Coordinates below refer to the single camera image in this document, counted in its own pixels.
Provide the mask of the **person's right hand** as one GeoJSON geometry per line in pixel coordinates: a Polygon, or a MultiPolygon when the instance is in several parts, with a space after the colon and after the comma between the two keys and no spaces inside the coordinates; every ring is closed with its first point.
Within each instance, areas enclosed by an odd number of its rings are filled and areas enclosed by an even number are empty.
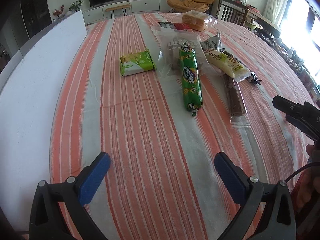
{"type": "Polygon", "coordinates": [[[320,151],[315,145],[307,145],[306,152],[309,155],[308,163],[320,161],[320,151]]]}

